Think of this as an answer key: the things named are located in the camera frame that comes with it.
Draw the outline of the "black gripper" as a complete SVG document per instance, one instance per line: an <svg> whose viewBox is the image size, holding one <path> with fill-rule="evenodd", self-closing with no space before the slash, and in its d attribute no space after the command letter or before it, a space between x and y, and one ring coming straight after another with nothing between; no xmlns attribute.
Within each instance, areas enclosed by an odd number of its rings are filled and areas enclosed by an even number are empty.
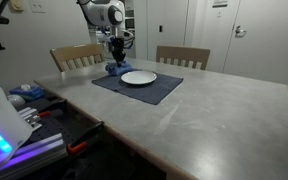
<svg viewBox="0 0 288 180"><path fill-rule="evenodd" d="M123 51L124 39L116 37L112 41L112 45L113 45L112 55L113 55L114 59L116 60L117 66L119 67L120 65L122 65L123 60L126 56L125 52Z"/></svg>

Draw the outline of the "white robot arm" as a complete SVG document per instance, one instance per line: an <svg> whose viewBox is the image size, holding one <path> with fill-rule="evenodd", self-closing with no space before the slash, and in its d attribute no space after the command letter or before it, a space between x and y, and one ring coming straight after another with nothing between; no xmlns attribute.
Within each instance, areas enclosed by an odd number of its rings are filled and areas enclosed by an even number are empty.
<svg viewBox="0 0 288 180"><path fill-rule="evenodd" d="M84 18L91 26L109 26L113 31L109 42L118 67L126 57L124 52L125 6L121 0L77 0Z"/></svg>

